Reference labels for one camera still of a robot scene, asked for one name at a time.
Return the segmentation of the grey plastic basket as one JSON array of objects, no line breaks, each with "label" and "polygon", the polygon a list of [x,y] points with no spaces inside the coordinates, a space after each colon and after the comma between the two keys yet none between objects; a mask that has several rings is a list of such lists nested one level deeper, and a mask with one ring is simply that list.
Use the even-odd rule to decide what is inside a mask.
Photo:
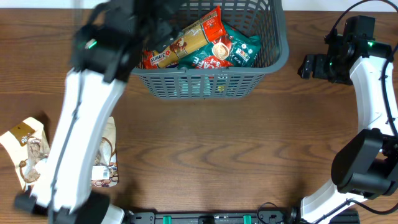
[{"label": "grey plastic basket", "polygon": [[[287,28],[281,0],[196,0],[183,4],[174,22],[184,28],[216,6],[221,18],[246,36],[258,35],[261,49],[249,68],[218,69],[161,68],[146,70],[138,65],[132,74],[158,98],[242,98],[250,94],[268,74],[279,71],[289,57]],[[179,78],[201,80],[199,95],[181,96]]]}]

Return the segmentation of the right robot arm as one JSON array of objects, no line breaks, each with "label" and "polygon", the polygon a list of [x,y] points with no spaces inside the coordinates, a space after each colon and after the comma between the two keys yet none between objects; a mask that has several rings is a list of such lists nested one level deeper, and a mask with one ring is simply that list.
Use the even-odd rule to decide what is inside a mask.
[{"label": "right robot arm", "polygon": [[358,133],[336,154],[330,180],[292,212],[296,223],[354,223],[347,208],[397,190],[397,105],[387,59],[392,47],[376,42],[374,25],[373,17],[350,17],[342,34],[332,29],[325,36],[328,52],[306,55],[298,70],[303,79],[354,87]]}]

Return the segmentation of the orange spaghetti packet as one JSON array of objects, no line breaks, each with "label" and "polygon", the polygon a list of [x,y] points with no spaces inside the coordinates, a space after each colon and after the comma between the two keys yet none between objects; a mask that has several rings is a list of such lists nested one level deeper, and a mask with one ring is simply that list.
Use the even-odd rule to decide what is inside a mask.
[{"label": "orange spaghetti packet", "polygon": [[162,52],[145,51],[144,67],[145,69],[165,68],[225,34],[226,30],[221,21],[221,8],[217,6],[184,28],[182,35]]}]

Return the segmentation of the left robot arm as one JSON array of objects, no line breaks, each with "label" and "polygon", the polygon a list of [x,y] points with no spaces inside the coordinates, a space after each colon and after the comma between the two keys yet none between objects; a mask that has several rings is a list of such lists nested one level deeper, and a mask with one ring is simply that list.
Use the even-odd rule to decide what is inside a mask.
[{"label": "left robot arm", "polygon": [[107,120],[124,93],[143,49],[163,50],[179,35],[170,23],[176,0],[98,4],[73,37],[62,112],[44,172],[14,206],[49,223],[129,223],[129,211],[91,189],[92,170]]}]

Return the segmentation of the teal wet wipes packet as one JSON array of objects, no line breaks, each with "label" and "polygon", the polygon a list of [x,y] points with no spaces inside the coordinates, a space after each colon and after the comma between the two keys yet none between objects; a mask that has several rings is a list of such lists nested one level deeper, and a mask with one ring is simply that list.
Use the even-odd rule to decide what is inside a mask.
[{"label": "teal wet wipes packet", "polygon": [[200,94],[201,80],[198,78],[189,80],[187,77],[181,77],[179,78],[178,84],[181,96],[186,97],[189,96],[189,94],[192,96]]}]

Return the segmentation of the green Nescafe bag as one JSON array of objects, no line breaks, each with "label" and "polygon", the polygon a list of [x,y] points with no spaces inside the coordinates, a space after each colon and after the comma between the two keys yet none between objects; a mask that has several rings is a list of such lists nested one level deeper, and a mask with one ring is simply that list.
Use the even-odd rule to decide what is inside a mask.
[{"label": "green Nescafe bag", "polygon": [[261,49],[258,35],[247,37],[223,22],[226,34],[179,60],[178,68],[252,67]]}]

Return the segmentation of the beige cookie bag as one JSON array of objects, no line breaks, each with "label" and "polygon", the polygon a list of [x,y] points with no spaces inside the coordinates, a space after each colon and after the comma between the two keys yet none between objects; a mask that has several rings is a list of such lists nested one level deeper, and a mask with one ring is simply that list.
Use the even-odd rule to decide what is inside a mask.
[{"label": "beige cookie bag", "polygon": [[114,118],[107,120],[92,169],[93,187],[113,187],[119,183]]},{"label": "beige cookie bag", "polygon": [[50,147],[44,125],[26,118],[1,136],[1,145],[9,154],[23,191],[33,186],[45,170]]}]

